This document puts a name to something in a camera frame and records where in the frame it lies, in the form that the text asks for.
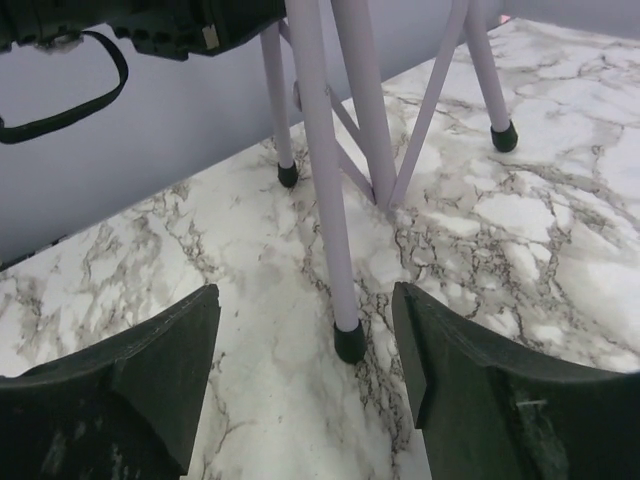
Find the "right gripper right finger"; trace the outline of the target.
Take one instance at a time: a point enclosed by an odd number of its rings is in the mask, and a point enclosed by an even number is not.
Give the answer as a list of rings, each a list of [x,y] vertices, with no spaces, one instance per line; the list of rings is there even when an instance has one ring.
[[[434,479],[503,479],[505,429],[487,372],[451,338],[450,318],[398,283],[392,319],[410,409]]]

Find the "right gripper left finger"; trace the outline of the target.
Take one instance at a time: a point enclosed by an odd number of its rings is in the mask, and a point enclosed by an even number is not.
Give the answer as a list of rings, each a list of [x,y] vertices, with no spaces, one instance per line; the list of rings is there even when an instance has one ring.
[[[114,364],[112,390],[135,410],[180,475],[188,473],[220,319],[207,284],[131,328],[132,352]]]

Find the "lilac music stand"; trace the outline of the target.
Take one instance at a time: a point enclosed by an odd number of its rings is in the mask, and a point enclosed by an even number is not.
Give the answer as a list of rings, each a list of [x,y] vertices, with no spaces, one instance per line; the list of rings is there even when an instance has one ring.
[[[304,117],[317,206],[320,214],[334,314],[334,348],[348,363],[360,362],[367,344],[358,318],[341,179],[348,176],[381,211],[403,201],[459,39],[466,40],[500,152],[512,151],[518,134],[506,109],[491,52],[482,4],[452,3],[426,92],[401,165],[391,155],[391,140],[365,1],[335,1],[333,16],[356,114],[350,116],[329,86],[319,4],[288,1],[286,16],[260,35],[279,155],[278,178],[295,185],[281,43],[291,46],[296,70],[294,102]]]

